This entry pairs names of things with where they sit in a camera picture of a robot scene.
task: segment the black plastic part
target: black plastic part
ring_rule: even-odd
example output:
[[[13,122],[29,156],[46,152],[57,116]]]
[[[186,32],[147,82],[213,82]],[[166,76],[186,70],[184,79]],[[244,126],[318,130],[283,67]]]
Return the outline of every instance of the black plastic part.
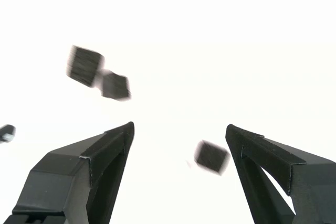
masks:
[[[103,76],[101,95],[115,100],[130,97],[128,79],[116,73],[109,72]]]
[[[88,49],[74,47],[69,66],[69,77],[92,87],[103,56]]]
[[[232,124],[226,140],[256,224],[336,223],[336,163]],[[261,168],[291,197],[296,215]]]
[[[220,173],[227,158],[228,152],[224,148],[202,141],[195,161],[201,166]]]
[[[108,224],[133,137],[130,122],[49,152],[5,224]]]
[[[15,136],[15,127],[12,125],[5,125],[2,128],[0,128],[0,141],[2,142],[10,142],[13,140],[14,136]]]

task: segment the white background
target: white background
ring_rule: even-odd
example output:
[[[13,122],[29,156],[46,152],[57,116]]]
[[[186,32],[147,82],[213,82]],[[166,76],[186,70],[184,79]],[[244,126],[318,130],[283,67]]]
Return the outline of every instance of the white background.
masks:
[[[191,168],[194,147],[224,147],[229,123],[336,160],[335,0],[1,0],[0,222],[49,151],[135,123],[111,223],[253,223],[232,160]],[[132,100],[66,76],[71,45],[129,77]]]

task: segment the falling cube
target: falling cube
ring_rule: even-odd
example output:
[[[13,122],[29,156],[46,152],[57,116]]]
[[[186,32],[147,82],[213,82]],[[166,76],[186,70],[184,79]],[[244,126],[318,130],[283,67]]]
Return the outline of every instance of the falling cube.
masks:
[[[97,52],[75,47],[69,65],[69,77],[88,86],[93,86],[103,56]]]
[[[115,100],[129,98],[128,79],[116,73],[109,72],[103,76],[102,96]]]
[[[206,141],[200,143],[199,152],[196,155],[195,161],[199,165],[217,173],[221,173],[229,158],[229,153],[224,148]]]

